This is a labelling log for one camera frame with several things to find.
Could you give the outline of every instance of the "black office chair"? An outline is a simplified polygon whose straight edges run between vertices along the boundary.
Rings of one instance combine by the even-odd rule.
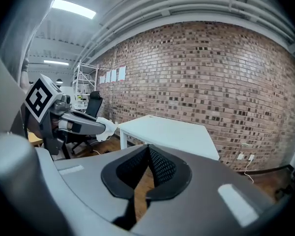
[[[102,102],[103,102],[103,98],[100,97],[99,91],[91,92],[89,95],[88,107],[87,107],[85,113],[88,114],[89,116],[96,118],[97,113],[100,109],[100,106],[102,105]],[[77,146],[79,146],[81,143],[85,143],[86,146],[88,147],[89,151],[93,152],[93,148],[92,148],[91,144],[89,143],[89,140],[94,140],[94,139],[96,139],[96,138],[91,137],[91,136],[76,135],[76,134],[67,133],[66,137],[65,137],[65,142],[62,146],[63,153],[65,154],[66,158],[69,157],[68,152],[67,152],[67,148],[65,146],[65,144],[68,144],[68,143],[76,143],[76,145],[73,146],[73,148],[72,148],[72,154],[75,154],[74,149]]]
[[[89,95],[88,107],[85,111],[86,114],[96,118],[98,110],[102,105],[103,98],[100,97],[99,91],[93,91]]]

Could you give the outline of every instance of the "electrical outlet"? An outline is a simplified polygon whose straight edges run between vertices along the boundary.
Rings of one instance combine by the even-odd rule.
[[[237,160],[242,160],[244,158],[244,154],[239,154]]]

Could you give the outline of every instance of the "brick wall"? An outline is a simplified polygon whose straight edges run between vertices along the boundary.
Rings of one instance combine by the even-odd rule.
[[[295,150],[295,59],[241,27],[179,23],[140,33],[93,64],[126,65],[124,82],[99,84],[99,116],[119,123],[155,115],[204,125],[221,161],[244,170],[289,164]],[[240,148],[241,143],[249,147]],[[243,152],[243,160],[234,160]]]

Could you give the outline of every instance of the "fluorescent light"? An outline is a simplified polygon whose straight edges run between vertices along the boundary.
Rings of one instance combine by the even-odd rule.
[[[52,60],[44,60],[44,63],[58,64],[58,65],[69,65],[69,63],[59,62],[59,61],[52,61]]]
[[[70,11],[90,19],[93,19],[96,14],[95,11],[64,0],[55,0],[52,8]]]

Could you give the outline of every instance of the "ceiling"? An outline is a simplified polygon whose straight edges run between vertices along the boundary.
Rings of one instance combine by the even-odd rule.
[[[96,12],[89,18],[51,9],[29,51],[29,71],[72,73],[109,48],[156,26],[216,20],[267,35],[295,55],[295,28],[276,0],[66,0]],[[44,64],[44,60],[69,66]]]

